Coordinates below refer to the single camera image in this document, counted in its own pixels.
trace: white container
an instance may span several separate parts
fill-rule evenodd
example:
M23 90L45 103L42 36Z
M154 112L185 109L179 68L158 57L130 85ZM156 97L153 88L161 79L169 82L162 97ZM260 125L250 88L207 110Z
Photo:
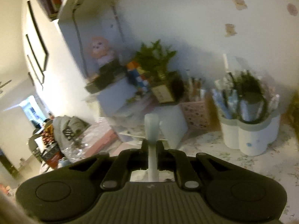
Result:
M274 142L277 138L278 131L279 131L279 125L280 125L280 113L279 111L275 111L272 114L272 119L270 126L267 127L267 135L269 136L269 144Z
M188 131L188 125L180 105L159 106L152 113L159 116L160 129L169 147L177 149Z
M237 119L225 119L219 116L223 141L231 149L249 156L257 156L266 151L268 144L274 142L278 135L280 113L274 111L259 124L245 124Z
M231 149L239 149L238 120L219 117L225 145Z
M271 117L255 125L238 121L240 151L248 156L257 156L266 151L269 143L267 132L270 123Z

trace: doorway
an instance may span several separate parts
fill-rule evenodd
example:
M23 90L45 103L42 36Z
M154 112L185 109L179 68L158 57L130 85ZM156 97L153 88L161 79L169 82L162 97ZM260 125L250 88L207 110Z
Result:
M6 168L6 170L16 178L19 174L18 170L13 166L13 164L8 160L8 158L5 156L4 152L0 149L0 162L2 165Z
M19 106L22 107L27 118L33 124L35 128L41 128L42 123L46 119L40 107L38 106L33 95L22 101Z

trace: gray cloth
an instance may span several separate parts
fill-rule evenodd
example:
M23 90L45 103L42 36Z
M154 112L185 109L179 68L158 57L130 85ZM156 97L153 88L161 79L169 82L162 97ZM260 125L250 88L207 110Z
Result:
M78 117L69 117L69 116L59 116L53 119L53 128L54 128L54 139L58 143L58 146L63 154L70 160L69 152L72 145L72 141L69 141L63 134L63 130L66 127L74 132L75 138L81 135L90 124L79 119Z

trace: ceiling fan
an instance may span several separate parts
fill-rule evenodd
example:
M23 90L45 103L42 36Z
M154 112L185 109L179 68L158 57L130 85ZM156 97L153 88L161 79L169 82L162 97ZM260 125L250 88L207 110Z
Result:
M1 85L2 82L0 82L0 94L3 93L3 90L1 90L1 88L3 88L4 86L6 86L7 84L9 84L11 81L12 81L12 80L9 80L9 81L7 81L6 83L4 83L4 84L2 84L2 85Z

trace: pink box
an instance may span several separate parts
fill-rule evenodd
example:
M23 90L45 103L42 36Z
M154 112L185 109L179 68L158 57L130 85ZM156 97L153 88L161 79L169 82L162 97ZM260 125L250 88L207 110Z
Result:
M96 143L94 143L84 154L86 157L99 153L105 146L115 142L118 139L117 134L113 130L109 130Z

